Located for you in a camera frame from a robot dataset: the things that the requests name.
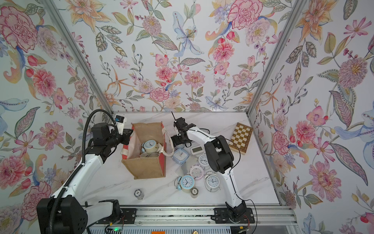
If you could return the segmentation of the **blue square alarm clock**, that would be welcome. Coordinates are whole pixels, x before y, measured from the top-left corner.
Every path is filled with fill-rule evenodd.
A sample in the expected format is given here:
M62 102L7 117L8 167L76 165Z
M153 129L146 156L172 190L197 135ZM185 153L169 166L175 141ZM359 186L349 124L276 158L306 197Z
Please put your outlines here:
M174 151L172 155L172 160L179 164L182 165L186 162L186 160L189 158L189 153L185 151L184 149L177 149Z

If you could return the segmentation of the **burlap canvas bag red trim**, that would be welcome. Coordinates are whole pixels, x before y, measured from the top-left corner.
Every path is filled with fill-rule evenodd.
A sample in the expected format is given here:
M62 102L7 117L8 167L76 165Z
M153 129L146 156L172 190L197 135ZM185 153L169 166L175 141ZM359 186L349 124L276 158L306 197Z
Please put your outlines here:
M131 129L129 144L121 151L124 166L135 180L165 177L166 158L174 148L167 152L172 140L163 123L134 123Z

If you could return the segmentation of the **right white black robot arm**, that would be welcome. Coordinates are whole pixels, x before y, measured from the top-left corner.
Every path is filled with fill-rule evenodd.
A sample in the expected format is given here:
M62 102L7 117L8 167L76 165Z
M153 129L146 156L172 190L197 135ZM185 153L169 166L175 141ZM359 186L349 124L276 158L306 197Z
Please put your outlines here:
M239 197L239 190L234 178L234 155L227 139L213 136L200 130L195 124L187 124L185 119L175 119L173 126L176 135L171 137L173 146L196 142L204 147L210 168L221 175L220 183L226 195L226 211L224 215L233 222L239 222L246 212L247 206Z

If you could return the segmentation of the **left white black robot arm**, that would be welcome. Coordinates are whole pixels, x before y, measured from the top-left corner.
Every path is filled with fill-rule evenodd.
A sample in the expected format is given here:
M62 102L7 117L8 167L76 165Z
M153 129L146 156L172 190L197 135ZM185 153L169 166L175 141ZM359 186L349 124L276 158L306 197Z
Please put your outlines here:
M117 146L128 145L132 129L99 123L92 127L93 137L82 153L79 165L67 181L48 199L37 205L42 234L82 234L87 227L105 219L115 222L122 218L119 201L102 200L96 205L82 205L82 196L95 173L115 152Z

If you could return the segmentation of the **small white digital clock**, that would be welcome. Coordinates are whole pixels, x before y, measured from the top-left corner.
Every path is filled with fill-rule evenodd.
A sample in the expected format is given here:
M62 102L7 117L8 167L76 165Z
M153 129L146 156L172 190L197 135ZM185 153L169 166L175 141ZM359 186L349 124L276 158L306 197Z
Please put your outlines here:
M191 154L194 156L203 154L205 150L202 148L202 146L195 146L191 148Z

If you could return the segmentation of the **white round alarm clock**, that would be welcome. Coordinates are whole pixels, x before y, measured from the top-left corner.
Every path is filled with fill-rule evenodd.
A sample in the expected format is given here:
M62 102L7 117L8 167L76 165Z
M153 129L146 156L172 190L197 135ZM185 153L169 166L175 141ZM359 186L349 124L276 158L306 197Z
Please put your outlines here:
M198 163L204 170L210 167L208 159L207 159L207 155L200 155L198 158Z

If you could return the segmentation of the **pink round alarm clock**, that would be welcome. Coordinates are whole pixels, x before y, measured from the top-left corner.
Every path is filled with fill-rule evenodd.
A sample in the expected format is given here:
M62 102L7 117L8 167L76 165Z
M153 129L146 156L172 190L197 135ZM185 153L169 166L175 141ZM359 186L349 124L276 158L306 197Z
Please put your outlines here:
M204 177L204 170L199 165L194 165L190 169L190 175L196 180L199 181Z

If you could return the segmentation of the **blue twin-bell clock front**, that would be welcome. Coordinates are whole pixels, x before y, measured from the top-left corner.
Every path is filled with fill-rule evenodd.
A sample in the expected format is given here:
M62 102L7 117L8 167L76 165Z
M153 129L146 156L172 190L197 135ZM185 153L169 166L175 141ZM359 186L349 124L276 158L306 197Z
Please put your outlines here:
M186 193L190 193L195 187L195 179L191 175L179 176L176 179L176 189Z

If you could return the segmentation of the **small grey mini clock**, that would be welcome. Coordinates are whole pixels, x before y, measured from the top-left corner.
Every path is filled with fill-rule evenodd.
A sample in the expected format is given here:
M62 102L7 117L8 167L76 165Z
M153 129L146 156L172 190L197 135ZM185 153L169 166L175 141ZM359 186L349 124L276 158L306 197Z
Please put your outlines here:
M134 191L134 196L138 200L142 200L144 198L144 193L140 189L137 189L137 190Z

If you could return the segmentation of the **white twin-bell alarm clock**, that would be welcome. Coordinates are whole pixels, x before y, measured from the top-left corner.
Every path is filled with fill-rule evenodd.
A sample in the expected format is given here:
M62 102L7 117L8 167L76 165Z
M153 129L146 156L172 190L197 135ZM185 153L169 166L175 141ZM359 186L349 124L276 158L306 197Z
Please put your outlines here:
M220 179L212 171L207 172L205 175L205 188L211 193L220 190Z

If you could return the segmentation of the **small beige cylinder clock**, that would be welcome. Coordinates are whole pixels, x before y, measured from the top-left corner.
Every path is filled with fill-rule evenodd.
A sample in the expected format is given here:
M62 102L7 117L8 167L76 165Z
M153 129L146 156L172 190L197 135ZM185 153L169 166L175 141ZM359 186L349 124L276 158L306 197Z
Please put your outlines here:
M196 187L193 187L193 188L191 189L191 197L192 197L193 199L195 199L195 198L198 197L198 195L199 195L199 190L198 190Z

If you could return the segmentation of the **wooden chessboard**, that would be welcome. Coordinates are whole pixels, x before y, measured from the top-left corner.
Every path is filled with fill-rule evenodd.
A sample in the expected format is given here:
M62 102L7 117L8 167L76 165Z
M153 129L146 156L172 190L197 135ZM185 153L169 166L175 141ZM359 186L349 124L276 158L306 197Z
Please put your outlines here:
M252 127L244 125L242 123L237 123L234 128L232 137L229 141L229 147L231 148L231 150L245 155L250 143L252 133Z

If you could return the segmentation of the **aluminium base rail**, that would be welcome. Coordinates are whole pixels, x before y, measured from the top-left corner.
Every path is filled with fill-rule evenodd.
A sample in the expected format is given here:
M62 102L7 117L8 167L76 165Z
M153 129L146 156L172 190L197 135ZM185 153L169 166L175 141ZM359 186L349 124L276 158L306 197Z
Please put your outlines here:
M239 221L223 217L225 206L122 206L125 218L110 225L101 220L87 234L299 234L289 207L248 206Z

